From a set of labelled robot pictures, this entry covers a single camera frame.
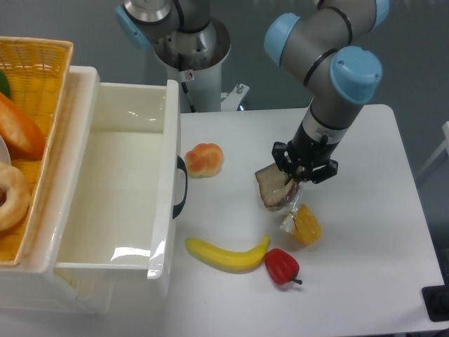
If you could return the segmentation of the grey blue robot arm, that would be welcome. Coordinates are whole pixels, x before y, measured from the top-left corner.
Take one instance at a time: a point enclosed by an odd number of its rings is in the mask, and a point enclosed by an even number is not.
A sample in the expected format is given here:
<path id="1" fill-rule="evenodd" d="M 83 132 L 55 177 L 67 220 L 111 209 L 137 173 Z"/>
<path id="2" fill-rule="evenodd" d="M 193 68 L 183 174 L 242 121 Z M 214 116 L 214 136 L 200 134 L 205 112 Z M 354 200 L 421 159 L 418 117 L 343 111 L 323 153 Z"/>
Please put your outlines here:
<path id="1" fill-rule="evenodd" d="M 331 155 L 382 79 L 382 65 L 353 41 L 388 15 L 388 1 L 319 1 L 308 19 L 285 13 L 270 25 L 264 50 L 313 93 L 295 136 L 272 156 L 287 180 L 320 183 L 337 173 Z M 220 109 L 227 28 L 208 1 L 125 1 L 115 10 L 134 46 L 152 48 L 180 86 L 186 112 Z"/>

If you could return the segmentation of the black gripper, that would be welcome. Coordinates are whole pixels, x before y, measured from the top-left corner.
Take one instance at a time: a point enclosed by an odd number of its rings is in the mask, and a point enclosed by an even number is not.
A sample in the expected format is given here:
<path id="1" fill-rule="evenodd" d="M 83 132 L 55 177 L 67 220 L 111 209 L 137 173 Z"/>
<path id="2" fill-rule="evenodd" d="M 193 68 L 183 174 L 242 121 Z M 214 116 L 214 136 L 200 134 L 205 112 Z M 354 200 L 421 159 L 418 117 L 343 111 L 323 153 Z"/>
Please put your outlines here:
<path id="1" fill-rule="evenodd" d="M 337 175 L 338 162 L 331 155 L 346 129 L 332 129 L 317 121 L 303 121 L 288 143 L 275 142 L 272 156 L 287 185 L 295 176 L 301 182 L 319 184 Z"/>

